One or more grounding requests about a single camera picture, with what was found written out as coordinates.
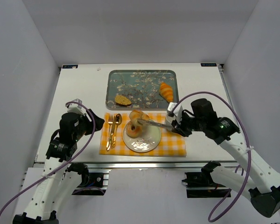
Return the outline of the knotted bread roll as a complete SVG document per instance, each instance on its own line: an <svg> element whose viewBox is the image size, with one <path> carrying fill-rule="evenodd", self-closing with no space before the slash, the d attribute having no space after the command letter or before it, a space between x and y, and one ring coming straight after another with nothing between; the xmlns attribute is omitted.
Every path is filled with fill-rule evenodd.
<svg viewBox="0 0 280 224"><path fill-rule="evenodd" d="M134 126L143 126L141 123L138 122L138 119L143 119L143 120L146 120L146 121L149 121L150 118L147 114L145 114L144 112L142 111L137 111L137 110L133 110L130 114L129 114L129 118L131 120L131 123L134 125Z"/></svg>

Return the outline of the sugared bagel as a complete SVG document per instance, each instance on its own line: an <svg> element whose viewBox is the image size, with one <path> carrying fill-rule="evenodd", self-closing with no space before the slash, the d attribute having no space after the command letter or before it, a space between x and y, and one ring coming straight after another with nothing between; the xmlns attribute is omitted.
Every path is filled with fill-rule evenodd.
<svg viewBox="0 0 280 224"><path fill-rule="evenodd" d="M131 121L126 125L126 134L131 138L137 138L142 133L141 126L135 126Z"/></svg>

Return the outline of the metal serving tongs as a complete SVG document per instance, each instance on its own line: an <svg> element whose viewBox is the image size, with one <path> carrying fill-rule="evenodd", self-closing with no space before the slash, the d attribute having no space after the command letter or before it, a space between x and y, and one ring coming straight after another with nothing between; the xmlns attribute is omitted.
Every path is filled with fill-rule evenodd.
<svg viewBox="0 0 280 224"><path fill-rule="evenodd" d="M169 131L172 131L174 128L171 125L163 124L163 123L157 123L150 120L144 120L144 119L137 119L137 122L142 125L148 125L148 126L156 126L159 128L165 128Z"/></svg>

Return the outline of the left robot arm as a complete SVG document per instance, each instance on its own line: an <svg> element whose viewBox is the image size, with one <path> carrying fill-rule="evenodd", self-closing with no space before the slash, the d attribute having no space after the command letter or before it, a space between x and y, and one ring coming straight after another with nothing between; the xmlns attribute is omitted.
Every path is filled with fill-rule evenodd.
<svg viewBox="0 0 280 224"><path fill-rule="evenodd" d="M51 136L42 172L43 181L37 183L35 192L22 214L15 215L14 224L57 224L57 215L68 197L77 187L90 183L85 164L68 162L77 150L77 142L85 135L100 131L104 119L89 111L86 114L67 112L62 115Z"/></svg>

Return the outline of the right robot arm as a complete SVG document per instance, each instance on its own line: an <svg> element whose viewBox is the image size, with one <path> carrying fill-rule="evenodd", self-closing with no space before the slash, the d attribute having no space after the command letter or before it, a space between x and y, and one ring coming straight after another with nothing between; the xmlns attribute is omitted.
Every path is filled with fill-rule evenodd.
<svg viewBox="0 0 280 224"><path fill-rule="evenodd" d="M186 180L189 186L211 186L222 184L237 192L237 197L244 196L250 200L255 210L270 218L280 209L280 173L250 146L246 135L241 135L244 128L239 128L226 117L218 117L212 104L205 98L191 103L193 113L183 110L174 113L178 103L170 103L168 116L175 117L170 125L148 121L137 112L131 115L128 125L130 131L141 133L147 126L167 128L172 133L189 137L193 132L203 132L222 149L228 152L246 172L239 176L223 167L219 162L210 161L196 176L197 179Z"/></svg>

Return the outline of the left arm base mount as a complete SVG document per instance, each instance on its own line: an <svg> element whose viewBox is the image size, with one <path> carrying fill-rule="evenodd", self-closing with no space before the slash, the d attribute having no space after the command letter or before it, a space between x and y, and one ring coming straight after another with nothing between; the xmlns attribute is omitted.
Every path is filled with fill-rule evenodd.
<svg viewBox="0 0 280 224"><path fill-rule="evenodd" d="M88 166L83 163L72 163L69 165L62 177L70 179L70 174L78 175L80 184L74 189L72 195L75 196L103 196L106 192L108 174L103 171L90 171Z"/></svg>

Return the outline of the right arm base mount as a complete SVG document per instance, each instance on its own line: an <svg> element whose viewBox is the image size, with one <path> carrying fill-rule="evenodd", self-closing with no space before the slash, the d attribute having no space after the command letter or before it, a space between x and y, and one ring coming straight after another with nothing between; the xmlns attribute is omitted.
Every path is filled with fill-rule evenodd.
<svg viewBox="0 0 280 224"><path fill-rule="evenodd" d="M187 198L223 198L231 197L230 190L224 185L214 183L201 172L187 172L182 180L186 187Z"/></svg>

